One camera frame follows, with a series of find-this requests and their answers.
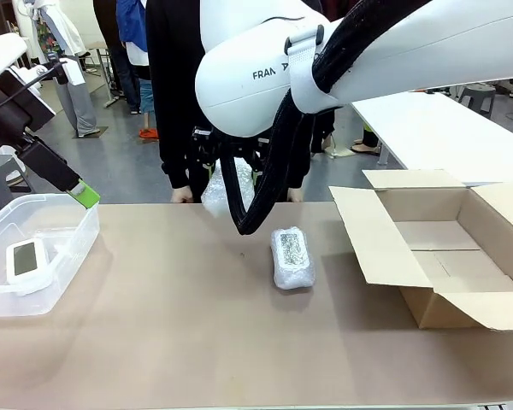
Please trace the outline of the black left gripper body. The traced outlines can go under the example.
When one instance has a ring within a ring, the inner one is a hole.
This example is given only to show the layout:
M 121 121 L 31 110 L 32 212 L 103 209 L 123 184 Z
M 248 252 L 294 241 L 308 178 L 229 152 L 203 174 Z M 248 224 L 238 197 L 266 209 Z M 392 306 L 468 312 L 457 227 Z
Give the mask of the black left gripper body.
M 51 152 L 34 133 L 55 114 L 36 94 L 34 86 L 55 77 L 55 67 L 8 67 L 0 73 L 0 148 L 7 145 L 17 153 Z

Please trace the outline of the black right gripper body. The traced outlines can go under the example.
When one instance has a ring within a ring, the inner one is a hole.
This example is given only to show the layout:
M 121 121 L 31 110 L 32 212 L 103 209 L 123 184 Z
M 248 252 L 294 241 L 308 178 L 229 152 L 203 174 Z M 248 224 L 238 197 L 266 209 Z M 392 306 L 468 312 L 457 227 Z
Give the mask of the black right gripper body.
M 207 130 L 195 127 L 189 139 L 189 168 L 213 167 L 223 155 L 230 155 L 243 158 L 255 172 L 274 169 L 269 159 L 270 136 L 270 129 L 254 137 L 242 138 L 227 135 L 215 128 Z

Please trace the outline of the plain bubble-wrapped clock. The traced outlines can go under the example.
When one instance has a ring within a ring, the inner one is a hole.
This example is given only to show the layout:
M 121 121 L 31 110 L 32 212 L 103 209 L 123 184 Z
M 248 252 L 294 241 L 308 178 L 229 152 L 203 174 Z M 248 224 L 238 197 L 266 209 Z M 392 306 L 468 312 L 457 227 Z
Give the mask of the plain bubble-wrapped clock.
M 247 209 L 255 196 L 254 180 L 251 166 L 242 158 L 235 158 L 235 169 L 239 181 L 239 188 L 243 204 Z M 204 208 L 214 217 L 219 218 L 229 213 L 227 192 L 222 176 L 221 164 L 215 163 L 214 171 L 210 176 L 208 185 L 201 195 Z

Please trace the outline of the white unwrapped digital clock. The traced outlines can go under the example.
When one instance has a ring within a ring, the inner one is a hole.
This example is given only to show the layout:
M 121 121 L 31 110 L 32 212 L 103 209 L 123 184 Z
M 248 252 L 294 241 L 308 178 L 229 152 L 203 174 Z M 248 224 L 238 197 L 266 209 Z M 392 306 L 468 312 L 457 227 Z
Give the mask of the white unwrapped digital clock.
M 40 238 L 12 243 L 6 248 L 6 279 L 10 285 L 42 280 L 48 273 L 49 258 Z

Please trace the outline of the bubble-wrapped clock with printed label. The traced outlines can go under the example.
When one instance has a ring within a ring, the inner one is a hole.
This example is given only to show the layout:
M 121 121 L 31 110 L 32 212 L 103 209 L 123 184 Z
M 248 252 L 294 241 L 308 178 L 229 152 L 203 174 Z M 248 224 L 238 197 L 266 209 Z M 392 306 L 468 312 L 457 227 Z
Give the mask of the bubble-wrapped clock with printed label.
M 296 226 L 275 230 L 271 234 L 270 246 L 277 288 L 288 291 L 314 286 L 314 263 L 302 230 Z

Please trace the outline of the grey plastic stool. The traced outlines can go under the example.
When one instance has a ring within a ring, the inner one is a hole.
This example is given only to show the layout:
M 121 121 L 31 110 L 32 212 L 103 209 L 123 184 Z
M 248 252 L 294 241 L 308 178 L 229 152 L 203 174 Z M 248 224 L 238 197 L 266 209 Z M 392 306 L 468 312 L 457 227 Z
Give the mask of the grey plastic stool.
M 0 181 L 8 185 L 12 193 L 32 193 L 34 189 L 27 179 L 27 167 L 17 157 L 12 147 L 0 148 Z

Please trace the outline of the person in black hoodie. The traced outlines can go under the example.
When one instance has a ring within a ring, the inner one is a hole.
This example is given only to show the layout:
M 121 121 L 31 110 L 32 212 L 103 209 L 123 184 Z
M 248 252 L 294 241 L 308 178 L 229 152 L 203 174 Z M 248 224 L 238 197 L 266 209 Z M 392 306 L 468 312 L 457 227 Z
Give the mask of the person in black hoodie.
M 200 202 L 204 168 L 189 168 L 189 139 L 210 123 L 198 105 L 195 78 L 206 51 L 272 12 L 299 17 L 322 11 L 321 0 L 148 0 L 145 9 L 150 76 L 162 170 L 172 190 L 189 185 Z

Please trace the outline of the clear plastic container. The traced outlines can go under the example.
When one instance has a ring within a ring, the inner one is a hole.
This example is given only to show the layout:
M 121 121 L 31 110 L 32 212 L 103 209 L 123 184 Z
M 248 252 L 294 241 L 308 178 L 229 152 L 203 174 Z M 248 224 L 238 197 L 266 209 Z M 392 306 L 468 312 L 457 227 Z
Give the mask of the clear plastic container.
M 67 194 L 20 196 L 0 210 L 0 318 L 51 311 L 97 239 L 97 210 Z

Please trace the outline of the background person in yellow garment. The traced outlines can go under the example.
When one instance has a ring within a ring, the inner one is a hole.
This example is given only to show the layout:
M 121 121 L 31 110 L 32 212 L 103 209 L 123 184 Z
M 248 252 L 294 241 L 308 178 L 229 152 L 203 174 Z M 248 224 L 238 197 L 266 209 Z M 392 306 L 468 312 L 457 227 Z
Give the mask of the background person in yellow garment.
M 353 142 L 351 151 L 356 154 L 380 154 L 379 139 L 366 122 L 363 123 L 363 137 Z

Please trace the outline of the background person in blue jacket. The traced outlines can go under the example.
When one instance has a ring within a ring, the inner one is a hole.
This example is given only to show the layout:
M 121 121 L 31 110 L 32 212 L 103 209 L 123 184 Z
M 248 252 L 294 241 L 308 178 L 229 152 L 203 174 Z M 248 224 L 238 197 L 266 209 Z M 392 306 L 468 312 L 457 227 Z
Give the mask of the background person in blue jacket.
M 128 60 L 139 77 L 140 109 L 143 114 L 139 137 L 157 140 L 157 130 L 150 124 L 155 110 L 146 40 L 146 3 L 147 0 L 115 0 L 115 18 L 121 44 L 127 50 Z

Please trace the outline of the open cardboard box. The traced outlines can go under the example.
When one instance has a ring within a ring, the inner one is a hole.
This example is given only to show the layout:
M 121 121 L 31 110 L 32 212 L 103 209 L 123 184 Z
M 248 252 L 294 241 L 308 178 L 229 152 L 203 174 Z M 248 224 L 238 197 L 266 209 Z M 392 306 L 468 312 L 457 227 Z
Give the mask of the open cardboard box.
M 513 331 L 513 182 L 369 170 L 331 194 L 368 284 L 400 290 L 422 329 Z

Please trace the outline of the grey metal stool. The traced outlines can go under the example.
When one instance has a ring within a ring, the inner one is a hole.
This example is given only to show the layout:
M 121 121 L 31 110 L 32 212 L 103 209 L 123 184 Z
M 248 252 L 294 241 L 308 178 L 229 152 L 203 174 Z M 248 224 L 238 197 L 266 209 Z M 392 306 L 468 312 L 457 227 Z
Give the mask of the grey metal stool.
M 464 86 L 458 102 L 477 114 L 490 119 L 495 96 L 496 88 L 494 86 L 476 83 Z

